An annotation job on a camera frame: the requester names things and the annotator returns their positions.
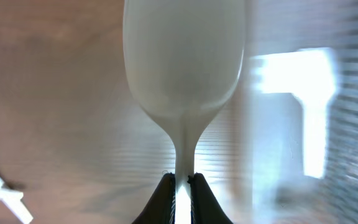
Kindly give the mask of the clear plastic perforated basket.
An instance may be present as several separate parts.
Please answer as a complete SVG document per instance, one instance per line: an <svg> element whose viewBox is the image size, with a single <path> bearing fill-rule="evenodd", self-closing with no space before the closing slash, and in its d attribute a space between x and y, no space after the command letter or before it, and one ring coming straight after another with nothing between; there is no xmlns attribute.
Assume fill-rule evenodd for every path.
<svg viewBox="0 0 358 224"><path fill-rule="evenodd" d="M252 1L254 223L358 223L358 1Z"/></svg>

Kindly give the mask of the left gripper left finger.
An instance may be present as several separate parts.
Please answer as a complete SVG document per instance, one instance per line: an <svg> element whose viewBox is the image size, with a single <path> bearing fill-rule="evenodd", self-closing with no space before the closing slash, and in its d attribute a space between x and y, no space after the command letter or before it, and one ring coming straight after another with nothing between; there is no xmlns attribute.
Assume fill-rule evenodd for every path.
<svg viewBox="0 0 358 224"><path fill-rule="evenodd" d="M143 211L132 224L174 224L175 187L175 175L164 174Z"/></svg>

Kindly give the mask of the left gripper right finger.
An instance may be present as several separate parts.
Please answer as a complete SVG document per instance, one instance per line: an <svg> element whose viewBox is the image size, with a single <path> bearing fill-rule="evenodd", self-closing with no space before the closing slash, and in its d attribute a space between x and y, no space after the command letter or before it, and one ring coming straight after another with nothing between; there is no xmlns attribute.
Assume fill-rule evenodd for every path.
<svg viewBox="0 0 358 224"><path fill-rule="evenodd" d="M188 176L191 187L191 224L233 224L201 173Z"/></svg>

